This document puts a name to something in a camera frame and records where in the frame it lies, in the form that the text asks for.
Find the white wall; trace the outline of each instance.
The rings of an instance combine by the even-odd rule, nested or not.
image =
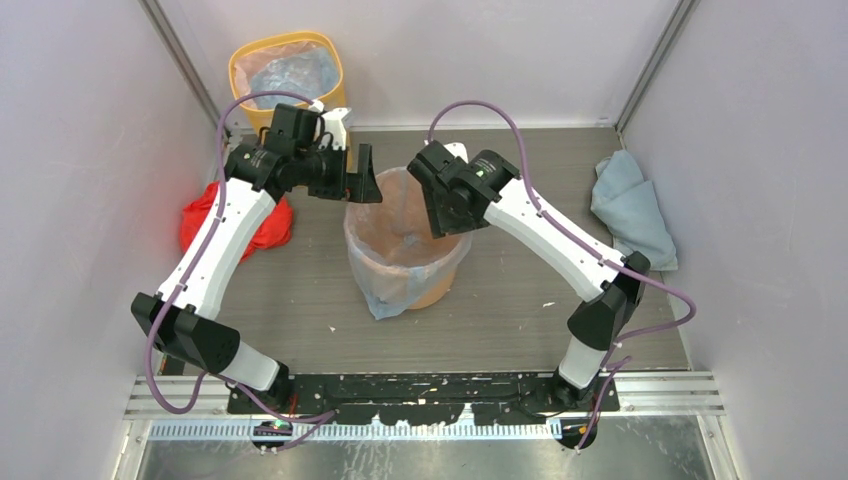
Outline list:
[[[422,126],[479,98],[523,126],[615,123],[676,0],[162,0],[216,102],[242,45],[313,30],[333,41],[356,126]],[[502,125],[479,109],[452,125]]]
[[[848,6],[701,2],[625,134],[749,478],[844,478]]]
[[[106,478],[211,125],[137,2],[2,2],[0,477]]]

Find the gray wood surface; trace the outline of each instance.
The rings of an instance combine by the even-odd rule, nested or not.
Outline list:
[[[609,242],[589,212],[594,165],[619,148],[612,129],[524,132],[535,186],[590,234]],[[474,155],[495,150],[518,164],[510,132],[452,131]],[[373,145],[375,170],[405,165],[422,132],[358,133]],[[351,274],[342,219],[345,204],[288,197],[295,209],[291,242],[258,251],[240,265],[218,320],[298,373],[552,370],[568,344],[566,320],[579,299],[552,268],[496,228],[474,234],[451,291],[437,304],[375,321]],[[648,289],[626,329],[671,320],[665,295]],[[615,358],[631,369],[686,368],[676,331],[626,342]]]

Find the red fabric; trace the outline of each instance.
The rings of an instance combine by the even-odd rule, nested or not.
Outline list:
[[[212,204],[215,203],[215,195],[218,194],[218,182],[212,182],[206,187],[206,191],[197,200],[189,203],[183,208],[183,221],[180,225],[180,248],[183,253],[188,250],[194,240]],[[288,243],[291,239],[291,226],[294,221],[294,212],[285,198],[274,207],[271,215],[262,222],[256,234],[247,244],[244,255],[240,262],[251,256],[257,248],[268,249],[279,247]]]

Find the robotic arm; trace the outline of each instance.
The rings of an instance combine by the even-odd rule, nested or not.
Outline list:
[[[309,195],[318,198],[382,201],[370,145],[360,145],[357,170],[347,171],[344,119],[350,110],[322,110],[319,102],[309,110],[278,105],[262,145],[241,144],[229,155],[227,204],[221,222],[155,341],[159,350],[173,357],[257,392],[270,392],[271,398],[265,400],[271,404],[288,397],[288,367],[247,345],[238,331],[214,321],[248,242],[276,203],[295,186],[306,186]],[[216,208],[210,209],[182,261],[156,295],[139,293],[133,301],[132,312],[145,333],[162,308],[166,292],[180,285],[183,271],[201,248],[215,216]]]
[[[408,166],[421,183],[434,238],[494,225],[542,257],[583,300],[568,320],[572,338],[556,376],[555,392],[567,404],[581,401],[624,324],[639,304],[644,285],[600,262],[574,242],[564,239],[536,211],[518,169],[491,150],[468,162],[462,144],[427,144]],[[636,252],[621,252],[592,238],[536,195],[545,211],[603,258],[647,273],[650,262]]]

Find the yellow bin rim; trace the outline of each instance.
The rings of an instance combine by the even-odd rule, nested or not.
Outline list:
[[[295,42],[315,42],[320,43],[321,46],[326,47],[327,50],[330,51],[330,54],[333,56],[333,61],[336,62],[336,68],[339,70],[339,81],[336,83],[336,86],[333,87],[332,90],[318,97],[318,100],[323,101],[324,98],[330,97],[336,94],[336,92],[342,88],[344,82],[344,71],[342,70],[342,64],[339,60],[339,53],[336,51],[336,46],[333,45],[333,42],[330,41],[325,35],[322,35],[318,32],[310,32],[310,31],[302,31],[302,32],[293,32],[293,33],[283,33],[280,35],[274,35],[273,37],[264,38],[262,40],[257,40],[255,42],[248,43],[247,45],[236,50],[233,55],[230,57],[229,64],[229,76],[230,76],[230,88],[233,91],[233,98],[241,98],[242,95],[239,93],[236,88],[235,81],[235,64],[236,60],[241,57],[244,57],[250,53],[253,53],[257,50],[262,50],[263,48],[268,47],[276,47],[279,45],[285,45],[286,43],[295,43]],[[243,108],[248,114],[259,114],[263,112],[270,112],[271,109],[258,109],[248,107],[245,104],[239,105]],[[305,107],[306,103],[300,102],[296,104],[298,107]]]

